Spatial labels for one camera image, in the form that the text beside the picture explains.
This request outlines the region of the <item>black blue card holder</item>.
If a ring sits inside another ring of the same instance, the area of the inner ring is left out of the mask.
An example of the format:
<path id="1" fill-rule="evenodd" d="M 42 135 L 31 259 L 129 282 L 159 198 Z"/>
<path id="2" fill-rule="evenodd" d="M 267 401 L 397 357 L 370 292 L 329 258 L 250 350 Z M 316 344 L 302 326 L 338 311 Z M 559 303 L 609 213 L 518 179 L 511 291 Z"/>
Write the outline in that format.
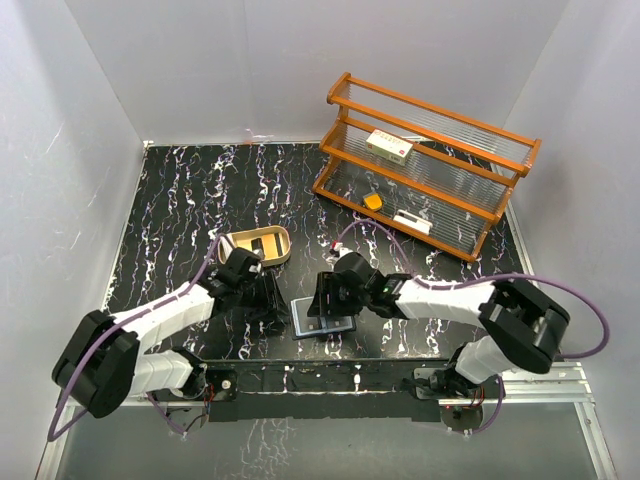
<path id="1" fill-rule="evenodd" d="M 292 300 L 290 303 L 291 325 L 295 340 L 356 330 L 356 318 L 354 316 L 331 318 L 309 316 L 307 312 L 312 305 L 312 300 L 312 297 L 303 297 Z"/>

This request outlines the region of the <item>beige oval plastic tray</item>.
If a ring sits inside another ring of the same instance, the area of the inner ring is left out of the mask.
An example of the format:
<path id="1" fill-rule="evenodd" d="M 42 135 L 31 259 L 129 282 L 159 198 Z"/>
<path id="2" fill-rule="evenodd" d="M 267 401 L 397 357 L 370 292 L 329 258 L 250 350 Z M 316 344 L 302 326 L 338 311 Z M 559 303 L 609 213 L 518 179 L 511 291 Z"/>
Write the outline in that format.
<path id="1" fill-rule="evenodd" d="M 264 267 L 275 267 L 286 262 L 291 254 L 288 231 L 279 225 L 224 234 L 218 246 L 218 259 L 225 263 L 233 247 L 244 248 L 261 257 Z"/>

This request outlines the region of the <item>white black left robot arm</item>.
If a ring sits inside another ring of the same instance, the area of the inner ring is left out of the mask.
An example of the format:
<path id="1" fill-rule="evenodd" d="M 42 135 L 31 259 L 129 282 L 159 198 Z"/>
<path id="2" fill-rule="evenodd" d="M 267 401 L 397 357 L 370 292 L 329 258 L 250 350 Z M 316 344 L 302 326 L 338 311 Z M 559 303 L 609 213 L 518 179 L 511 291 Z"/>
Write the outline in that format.
<path id="1" fill-rule="evenodd" d="M 118 314 L 86 314 L 53 367 L 52 379 L 95 418 L 111 414 L 129 397 L 164 389 L 197 398 L 207 383 L 203 360 L 181 347 L 162 353 L 151 349 L 236 308 L 256 321 L 288 312 L 274 271 L 243 248 L 153 303 Z"/>

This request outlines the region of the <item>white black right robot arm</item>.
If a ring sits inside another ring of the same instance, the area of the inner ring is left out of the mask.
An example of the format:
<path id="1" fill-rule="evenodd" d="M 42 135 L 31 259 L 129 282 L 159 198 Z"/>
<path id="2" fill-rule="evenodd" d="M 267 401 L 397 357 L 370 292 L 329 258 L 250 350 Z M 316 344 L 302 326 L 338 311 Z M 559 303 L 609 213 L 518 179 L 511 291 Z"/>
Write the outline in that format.
<path id="1" fill-rule="evenodd" d="M 546 374 L 559 352 L 570 315 L 519 276 L 468 284 L 430 282 L 408 273 L 383 274 L 360 254 L 346 251 L 316 277 L 307 309 L 314 331 L 345 329 L 363 309 L 381 318 L 440 319 L 474 325 L 485 336 L 458 347 L 445 368 L 420 381 L 434 393 L 466 397 L 507 370 Z"/>

